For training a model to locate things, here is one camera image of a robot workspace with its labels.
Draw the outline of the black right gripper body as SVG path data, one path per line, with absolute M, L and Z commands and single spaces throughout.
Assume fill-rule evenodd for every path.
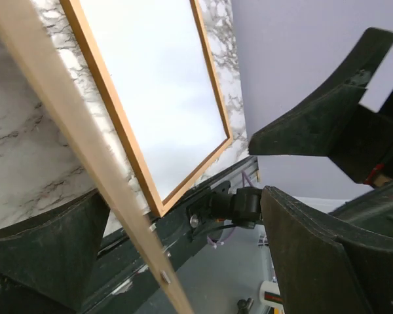
M 355 183 L 393 181 L 393 91 L 376 113 L 357 106 L 329 159 Z

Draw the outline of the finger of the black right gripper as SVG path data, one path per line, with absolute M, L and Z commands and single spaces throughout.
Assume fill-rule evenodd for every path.
M 393 32 L 367 28 L 343 62 L 294 108 L 255 132 L 252 156 L 327 156 L 393 45 Z

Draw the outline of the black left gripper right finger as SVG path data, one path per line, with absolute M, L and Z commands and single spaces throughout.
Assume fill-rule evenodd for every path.
M 286 313 L 393 313 L 393 185 L 331 213 L 267 186 L 261 209 Z

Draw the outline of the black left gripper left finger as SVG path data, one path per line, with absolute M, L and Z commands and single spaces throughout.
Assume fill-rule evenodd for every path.
M 0 229 L 0 313 L 77 313 L 108 216 L 93 190 Z

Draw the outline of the brown wooden picture frame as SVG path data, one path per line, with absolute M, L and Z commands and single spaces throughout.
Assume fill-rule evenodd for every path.
M 81 2 L 82 1 L 62 1 L 61 5 L 92 74 L 96 87 L 102 97 L 105 108 L 107 109 L 117 135 L 121 140 L 122 147 L 125 150 L 127 158 L 138 179 L 145 199 L 152 212 L 161 217 L 174 206 L 180 197 L 182 197 L 182 195 L 190 189 L 196 180 L 215 162 L 216 159 L 220 157 L 221 153 L 233 141 L 229 118 L 223 96 L 221 95 L 217 75 L 215 73 L 214 61 L 206 29 L 204 27 L 200 5 L 197 1 L 189 1 L 197 24 L 196 26 L 198 34 L 200 35 L 208 73 L 214 88 L 215 98 L 217 100 L 227 138 L 214 152 L 203 160 L 203 162 L 186 178 L 183 183 L 180 184 L 179 187 L 170 194 L 167 200 L 162 200 L 157 193 L 155 184 L 143 158 L 143 154 L 141 153 L 138 142 L 134 137 L 134 133 L 126 114 L 123 111 L 115 86 L 109 76 L 109 72 L 105 66 L 102 55 L 100 54 L 97 42 L 86 20 Z

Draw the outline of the brown frame backing board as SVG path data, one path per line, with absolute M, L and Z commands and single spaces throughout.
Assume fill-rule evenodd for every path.
M 149 227 L 149 219 L 139 208 L 31 1 L 0 1 L 0 39 L 126 233 L 131 232 L 143 239 L 140 231 Z M 190 303 L 189 307 L 180 306 L 179 300 L 168 296 L 166 289 L 163 291 L 178 313 L 193 312 Z

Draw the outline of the flower field photo print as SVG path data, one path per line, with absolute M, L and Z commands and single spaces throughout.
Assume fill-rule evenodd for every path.
M 158 195 L 227 138 L 189 1 L 81 2 Z

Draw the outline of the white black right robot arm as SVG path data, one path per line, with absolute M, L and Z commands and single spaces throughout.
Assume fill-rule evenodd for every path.
M 377 111 L 360 104 L 375 72 L 393 45 L 393 32 L 367 28 L 353 49 L 334 72 L 294 108 L 255 132 L 250 139 L 252 156 L 316 156 L 329 158 L 358 184 L 380 188 L 393 183 L 393 90 Z M 254 228 L 261 221 L 261 189 L 254 186 L 229 187 L 213 191 L 204 205 L 188 209 L 190 225 L 202 221 L 231 220 L 219 227 Z M 345 214 L 355 222 L 393 237 L 393 210 L 379 214 Z

